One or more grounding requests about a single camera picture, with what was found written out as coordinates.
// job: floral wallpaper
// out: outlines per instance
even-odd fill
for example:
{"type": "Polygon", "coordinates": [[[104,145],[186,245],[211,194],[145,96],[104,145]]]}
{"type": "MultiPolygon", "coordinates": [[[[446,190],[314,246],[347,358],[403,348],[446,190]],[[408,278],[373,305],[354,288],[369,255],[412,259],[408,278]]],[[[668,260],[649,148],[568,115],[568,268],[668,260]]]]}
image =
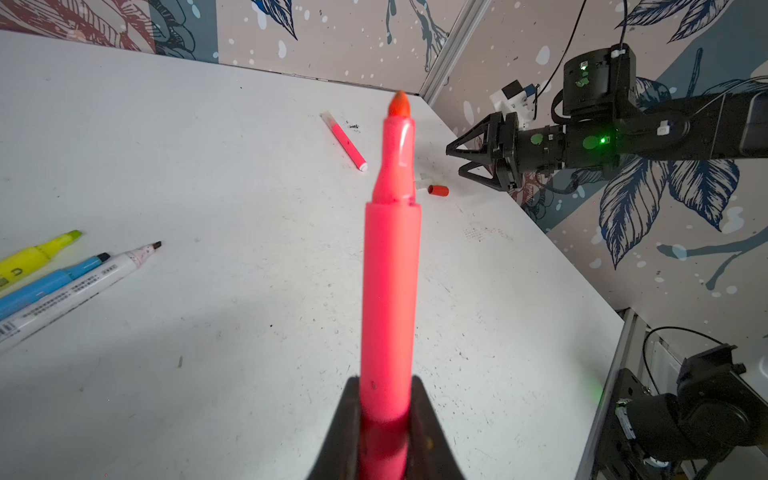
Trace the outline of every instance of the floral wallpaper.
{"type": "MultiPolygon", "coordinates": [[[[768,74],[768,2],[628,3],[625,41],[637,56],[641,109],[768,74]]],[[[460,134],[493,112],[488,96],[510,81],[543,85],[580,6],[494,2],[435,111],[460,134]]],[[[623,23],[621,0],[587,2],[566,59],[618,43],[623,23]]],[[[532,127],[551,123],[561,72],[541,92],[532,127]]],[[[768,83],[748,81],[734,91],[765,90],[768,83]]],[[[589,170],[562,170],[552,178],[526,175],[510,194],[614,308],[630,306],[652,326],[686,326],[738,345],[768,333],[768,211],[759,180],[767,174],[762,159],[660,162],[624,155],[610,181],[589,170]]],[[[686,333],[665,339],[682,355],[709,347],[686,333]]]]}
{"type": "Polygon", "coordinates": [[[0,28],[417,92],[465,0],[0,0],[0,28]]]}

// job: red marker cap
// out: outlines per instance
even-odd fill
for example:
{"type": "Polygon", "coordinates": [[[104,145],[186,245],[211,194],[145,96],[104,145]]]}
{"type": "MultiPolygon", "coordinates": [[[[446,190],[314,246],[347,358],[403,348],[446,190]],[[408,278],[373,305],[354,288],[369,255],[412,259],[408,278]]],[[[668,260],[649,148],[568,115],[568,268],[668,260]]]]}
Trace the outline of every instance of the red marker cap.
{"type": "Polygon", "coordinates": [[[427,187],[427,191],[430,195],[438,195],[440,197],[447,197],[448,196],[448,187],[443,187],[442,185],[430,185],[427,187]]]}

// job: pink marker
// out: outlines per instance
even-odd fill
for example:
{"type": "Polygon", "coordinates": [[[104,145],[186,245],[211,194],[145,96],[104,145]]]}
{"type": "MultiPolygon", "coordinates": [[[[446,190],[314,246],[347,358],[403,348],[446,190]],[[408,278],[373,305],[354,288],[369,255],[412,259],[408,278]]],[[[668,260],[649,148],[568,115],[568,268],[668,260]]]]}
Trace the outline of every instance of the pink marker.
{"type": "Polygon", "coordinates": [[[349,139],[349,137],[346,136],[344,133],[344,130],[339,126],[339,124],[336,123],[336,120],[333,118],[333,115],[330,114],[329,111],[324,111],[322,114],[320,114],[320,117],[323,119],[324,122],[326,122],[326,125],[328,125],[328,128],[331,129],[333,134],[336,136],[336,139],[341,142],[341,146],[344,147],[344,150],[346,150],[346,153],[349,155],[349,158],[352,159],[353,162],[355,162],[355,166],[358,170],[361,172],[364,172],[368,170],[368,162],[366,162],[366,159],[362,157],[360,152],[357,151],[355,148],[355,145],[352,143],[352,141],[349,139]]]}
{"type": "Polygon", "coordinates": [[[416,125],[402,91],[384,120],[382,167],[366,205],[360,346],[360,480],[402,480],[408,458],[411,368],[422,208],[416,125]]]}

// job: leaf pattern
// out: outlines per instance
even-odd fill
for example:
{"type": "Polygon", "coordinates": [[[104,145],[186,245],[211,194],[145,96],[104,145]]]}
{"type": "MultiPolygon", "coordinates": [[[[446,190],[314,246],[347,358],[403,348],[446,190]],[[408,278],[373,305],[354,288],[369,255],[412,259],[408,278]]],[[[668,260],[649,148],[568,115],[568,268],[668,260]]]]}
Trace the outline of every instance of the leaf pattern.
{"type": "Polygon", "coordinates": [[[669,177],[667,162],[625,155],[622,163],[600,199],[600,227],[614,268],[650,231],[669,177]]]}
{"type": "Polygon", "coordinates": [[[739,184],[739,168],[733,160],[685,160],[673,163],[670,194],[720,229],[730,195],[739,184]]]}
{"type": "Polygon", "coordinates": [[[729,0],[694,0],[670,41],[681,40],[709,25],[728,4],[729,0]]]}
{"type": "Polygon", "coordinates": [[[434,59],[437,59],[437,56],[440,55],[443,45],[448,40],[448,32],[440,28],[432,20],[432,13],[429,11],[429,4],[427,4],[426,0],[410,0],[410,2],[422,26],[422,39],[427,44],[427,51],[424,54],[424,71],[429,72],[434,59]],[[419,3],[422,9],[419,9],[416,3],[419,3]]]}
{"type": "Polygon", "coordinates": [[[395,0],[389,0],[386,6],[386,43],[387,45],[392,43],[392,32],[389,30],[389,16],[394,17],[397,15],[397,4],[395,0]]]}
{"type": "Polygon", "coordinates": [[[659,81],[636,77],[635,89],[637,90],[637,107],[641,110],[662,101],[672,100],[669,88],[659,81]]]}
{"type": "MultiPolygon", "coordinates": [[[[719,83],[714,87],[708,88],[707,90],[704,91],[702,95],[719,94],[720,92],[728,90],[729,88],[733,87],[734,85],[740,84],[743,81],[744,80],[740,80],[739,78],[734,78],[733,80],[724,81],[723,83],[719,83]]],[[[765,81],[747,80],[743,84],[731,90],[729,93],[737,94],[737,93],[744,93],[748,91],[768,91],[768,83],[766,83],[765,81]]]]}
{"type": "Polygon", "coordinates": [[[157,12],[154,18],[162,18],[162,22],[150,22],[154,38],[154,50],[158,55],[196,60],[194,57],[194,37],[184,26],[187,16],[179,5],[178,0],[148,0],[149,6],[157,12]]]}
{"type": "Polygon", "coordinates": [[[602,169],[581,168],[576,171],[579,185],[593,184],[605,180],[602,169]]]}
{"type": "Polygon", "coordinates": [[[296,31],[293,29],[293,10],[291,0],[253,0],[259,10],[272,17],[281,24],[296,40],[296,31]]]}
{"type": "Polygon", "coordinates": [[[627,15],[627,25],[653,25],[687,7],[693,0],[642,0],[627,15]]]}
{"type": "Polygon", "coordinates": [[[690,72],[690,81],[688,82],[688,92],[686,97],[693,97],[696,91],[696,85],[699,83],[699,75],[701,74],[701,57],[704,55],[704,49],[699,47],[696,50],[696,58],[694,59],[694,69],[690,72]]]}
{"type": "MultiPolygon", "coordinates": [[[[726,268],[728,268],[731,262],[741,257],[745,253],[755,250],[757,247],[761,247],[765,243],[768,243],[768,227],[763,228],[760,232],[753,232],[751,237],[747,237],[743,240],[737,240],[735,242],[721,245],[707,245],[705,247],[688,249],[686,252],[686,258],[707,255],[717,255],[722,258],[723,253],[732,253],[731,256],[726,258],[721,263],[721,265],[717,267],[714,275],[709,279],[707,283],[705,283],[707,290],[712,291],[715,290],[718,279],[721,275],[723,275],[723,273],[725,273],[726,268]]],[[[677,258],[674,245],[659,245],[656,247],[656,249],[667,257],[677,258]]]]}
{"type": "Polygon", "coordinates": [[[536,172],[525,172],[523,174],[523,186],[511,190],[509,194],[518,205],[526,204],[541,189],[536,172]]]}
{"type": "Polygon", "coordinates": [[[533,220],[541,220],[547,214],[547,208],[552,205],[554,197],[546,189],[541,188],[527,202],[520,205],[520,208],[533,220]]]}
{"type": "Polygon", "coordinates": [[[0,26],[46,37],[154,52],[146,0],[2,0],[0,26]]]}

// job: white marker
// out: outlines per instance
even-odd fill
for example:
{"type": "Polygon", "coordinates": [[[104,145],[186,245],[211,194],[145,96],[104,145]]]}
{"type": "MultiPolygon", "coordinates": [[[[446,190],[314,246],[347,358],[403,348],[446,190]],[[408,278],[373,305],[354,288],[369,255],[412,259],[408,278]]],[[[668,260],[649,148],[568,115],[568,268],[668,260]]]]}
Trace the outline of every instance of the white marker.
{"type": "Polygon", "coordinates": [[[0,321],[0,355],[137,270],[161,242],[122,253],[0,321]]]}

